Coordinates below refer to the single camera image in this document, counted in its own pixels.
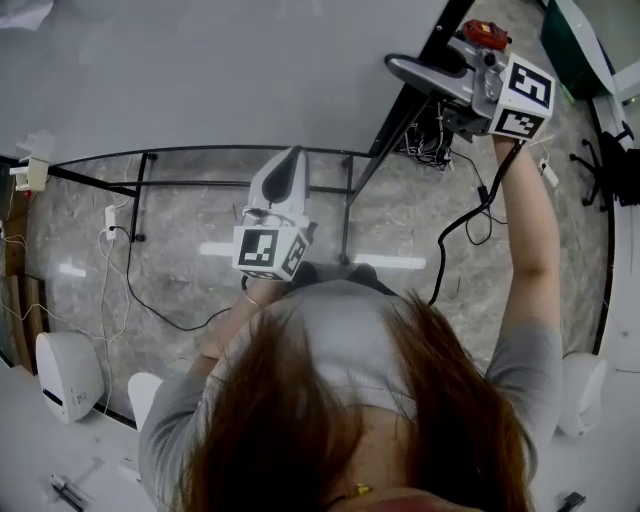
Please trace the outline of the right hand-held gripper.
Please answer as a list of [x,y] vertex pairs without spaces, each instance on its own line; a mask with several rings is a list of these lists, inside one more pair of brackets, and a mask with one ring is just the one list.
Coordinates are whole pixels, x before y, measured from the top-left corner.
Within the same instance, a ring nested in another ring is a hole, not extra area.
[[499,135],[531,141],[552,116],[555,80],[529,61],[452,38],[445,68],[413,57],[389,54],[388,70],[419,92],[449,100],[443,124],[471,142],[475,136]]

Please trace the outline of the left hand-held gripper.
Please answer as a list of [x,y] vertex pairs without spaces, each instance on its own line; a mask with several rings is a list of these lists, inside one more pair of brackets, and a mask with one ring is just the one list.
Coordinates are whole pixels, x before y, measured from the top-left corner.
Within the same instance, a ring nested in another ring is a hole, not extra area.
[[290,282],[306,255],[309,160],[300,146],[268,160],[251,180],[248,206],[234,228],[233,268],[253,279]]

